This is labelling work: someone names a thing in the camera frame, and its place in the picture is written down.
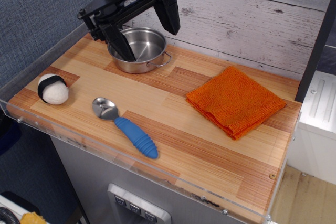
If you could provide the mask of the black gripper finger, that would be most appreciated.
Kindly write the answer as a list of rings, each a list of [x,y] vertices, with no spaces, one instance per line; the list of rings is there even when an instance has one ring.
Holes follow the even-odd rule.
[[[127,39],[121,33],[117,25],[104,24],[100,25],[100,29],[104,35],[107,44],[111,46],[124,61],[136,61],[134,53]]]
[[[177,0],[156,0],[153,5],[162,27],[172,35],[177,35],[180,25]]]

